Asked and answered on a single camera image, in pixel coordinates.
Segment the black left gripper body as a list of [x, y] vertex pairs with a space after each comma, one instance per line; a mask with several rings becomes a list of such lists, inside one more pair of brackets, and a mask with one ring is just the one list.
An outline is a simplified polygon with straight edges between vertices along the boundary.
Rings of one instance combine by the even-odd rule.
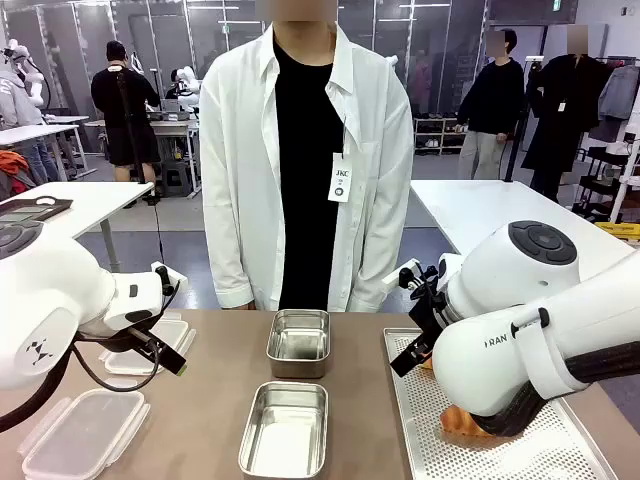
[[79, 332], [78, 340], [80, 342], [97, 343], [111, 352], [125, 352], [128, 350], [152, 352], [153, 346], [161, 352], [165, 343], [151, 332], [151, 329], [161, 317], [162, 313], [149, 316], [130, 324], [123, 330], [111, 334], [98, 335]]

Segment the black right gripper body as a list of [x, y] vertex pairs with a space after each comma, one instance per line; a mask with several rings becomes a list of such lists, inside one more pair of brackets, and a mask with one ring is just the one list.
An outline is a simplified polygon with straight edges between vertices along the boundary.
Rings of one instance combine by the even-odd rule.
[[409, 316], [422, 331], [417, 342], [434, 346], [442, 331], [458, 320], [458, 315], [446, 293], [427, 283], [418, 287], [410, 298], [416, 303], [409, 311]]

